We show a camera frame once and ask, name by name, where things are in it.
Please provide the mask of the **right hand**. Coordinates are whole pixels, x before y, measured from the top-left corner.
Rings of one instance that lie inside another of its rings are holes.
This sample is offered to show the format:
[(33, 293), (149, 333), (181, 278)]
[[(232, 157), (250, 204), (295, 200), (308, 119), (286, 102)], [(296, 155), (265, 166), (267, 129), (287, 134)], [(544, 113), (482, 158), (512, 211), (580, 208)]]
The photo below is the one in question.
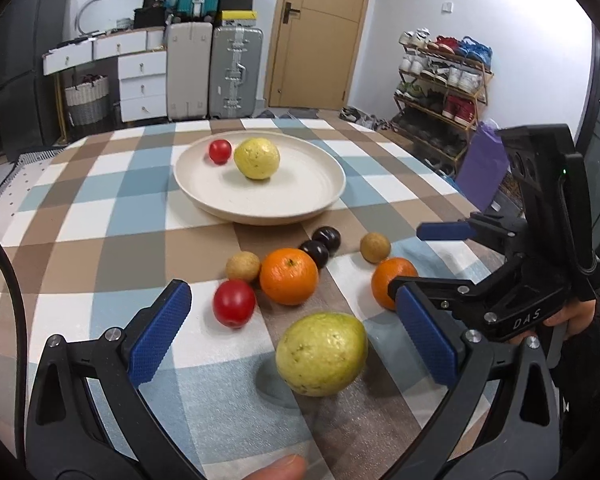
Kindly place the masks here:
[(565, 326), (563, 341), (573, 340), (573, 346), (595, 346), (600, 339), (594, 320), (597, 300), (569, 300), (557, 313), (542, 322), (545, 327)]

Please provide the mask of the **left hand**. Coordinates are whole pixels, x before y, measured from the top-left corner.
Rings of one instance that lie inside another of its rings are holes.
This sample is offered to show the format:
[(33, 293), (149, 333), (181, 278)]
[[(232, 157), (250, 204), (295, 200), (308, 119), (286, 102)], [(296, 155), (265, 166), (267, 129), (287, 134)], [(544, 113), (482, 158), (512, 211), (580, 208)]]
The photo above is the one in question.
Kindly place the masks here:
[(245, 480), (302, 480), (307, 469), (308, 465), (302, 456), (291, 454), (253, 471)]

